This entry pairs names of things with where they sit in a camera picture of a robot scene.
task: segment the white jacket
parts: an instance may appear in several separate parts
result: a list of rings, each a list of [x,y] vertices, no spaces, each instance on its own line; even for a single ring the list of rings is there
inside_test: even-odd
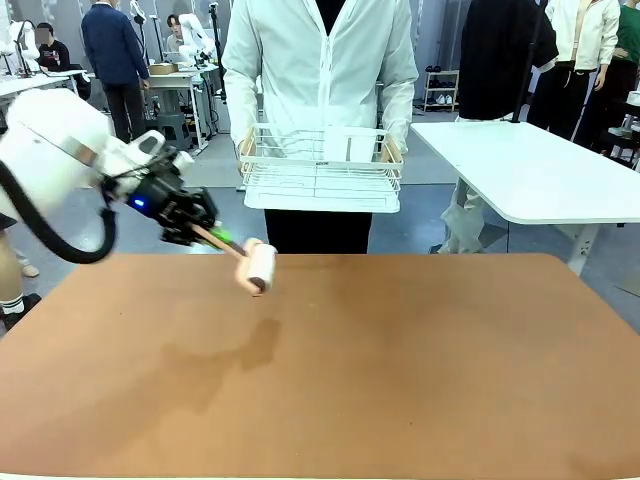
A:
[[[580,0],[550,0],[547,15],[556,31],[559,62],[569,62],[578,21]],[[580,33],[576,70],[595,70],[609,65],[618,44],[619,0],[593,0],[587,9]]]
[[[266,121],[301,128],[375,127],[380,79],[384,128],[406,152],[410,31],[409,0],[346,0],[329,36],[315,0],[236,0],[223,57],[233,140],[256,122],[259,75]]]

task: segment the black shoe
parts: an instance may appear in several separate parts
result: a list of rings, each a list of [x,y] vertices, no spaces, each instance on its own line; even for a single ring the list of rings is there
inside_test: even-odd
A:
[[[38,304],[40,300],[42,300],[42,298],[37,293],[27,295],[26,297],[22,298],[22,303],[24,303],[24,310],[22,312],[3,315],[2,323],[4,323],[4,328],[7,330],[7,332],[15,327],[18,322],[22,320],[24,316]]]

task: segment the black hair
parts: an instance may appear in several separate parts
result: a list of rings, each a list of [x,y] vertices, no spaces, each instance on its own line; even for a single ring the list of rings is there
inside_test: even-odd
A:
[[[171,25],[171,20],[175,20],[176,25],[180,25],[180,17],[178,17],[175,13],[172,13],[167,18],[167,25],[169,25],[169,28],[173,27],[173,25]]]
[[[36,28],[46,28],[47,30],[49,30],[51,35],[53,35],[53,27],[51,26],[50,23],[46,23],[46,22],[39,23]]]

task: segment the navy blue jacket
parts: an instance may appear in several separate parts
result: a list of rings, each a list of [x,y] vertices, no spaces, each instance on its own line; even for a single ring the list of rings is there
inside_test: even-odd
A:
[[[104,85],[137,85],[149,78],[138,38],[127,16],[109,5],[96,4],[82,19],[84,48]]]

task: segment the white wire basket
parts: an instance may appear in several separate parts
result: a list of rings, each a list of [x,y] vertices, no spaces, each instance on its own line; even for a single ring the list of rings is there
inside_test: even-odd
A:
[[[388,138],[385,130],[370,128],[301,130],[258,123],[242,148],[245,205],[395,213],[404,164]]]

